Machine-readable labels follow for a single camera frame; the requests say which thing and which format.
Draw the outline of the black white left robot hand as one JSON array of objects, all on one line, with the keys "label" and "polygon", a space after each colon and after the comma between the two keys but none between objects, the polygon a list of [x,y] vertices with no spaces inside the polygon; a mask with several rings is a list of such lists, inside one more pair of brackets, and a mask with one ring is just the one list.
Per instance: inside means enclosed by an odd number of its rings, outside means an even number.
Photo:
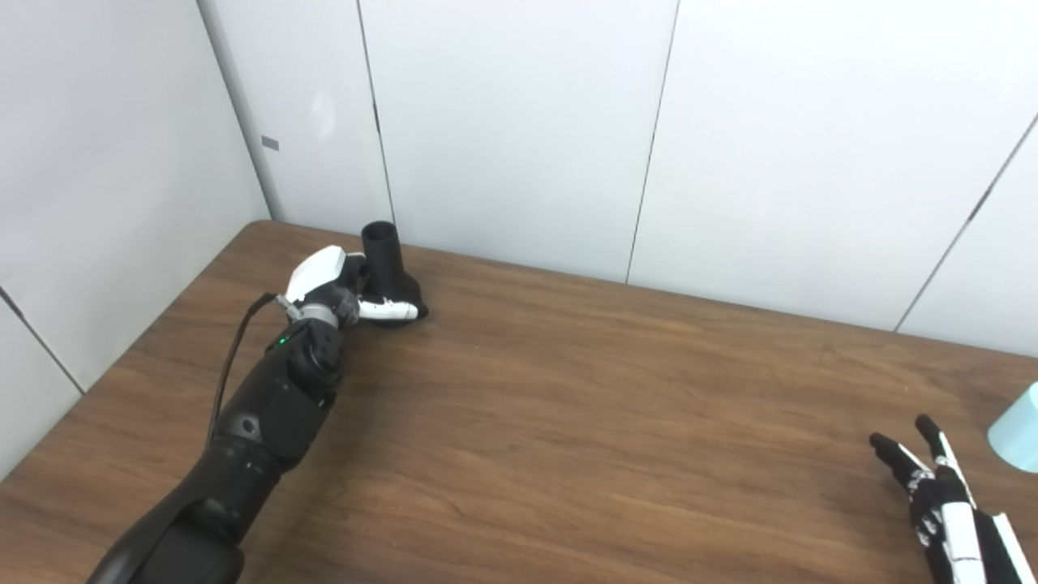
[{"label": "black white left robot hand", "polygon": [[425,319],[429,309],[418,300],[392,299],[375,289],[373,266],[363,252],[324,247],[290,274],[285,293],[275,298],[290,324],[318,319],[344,329],[361,321],[405,325]]}]

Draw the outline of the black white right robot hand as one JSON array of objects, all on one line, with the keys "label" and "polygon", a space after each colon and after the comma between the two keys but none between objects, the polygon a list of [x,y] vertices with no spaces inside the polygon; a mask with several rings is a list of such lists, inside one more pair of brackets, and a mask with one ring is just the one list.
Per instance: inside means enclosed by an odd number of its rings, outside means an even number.
[{"label": "black white right robot hand", "polygon": [[934,583],[1034,583],[1008,515],[983,511],[948,436],[926,414],[916,418],[931,465],[904,444],[873,432],[869,444],[907,496],[916,539]]}]

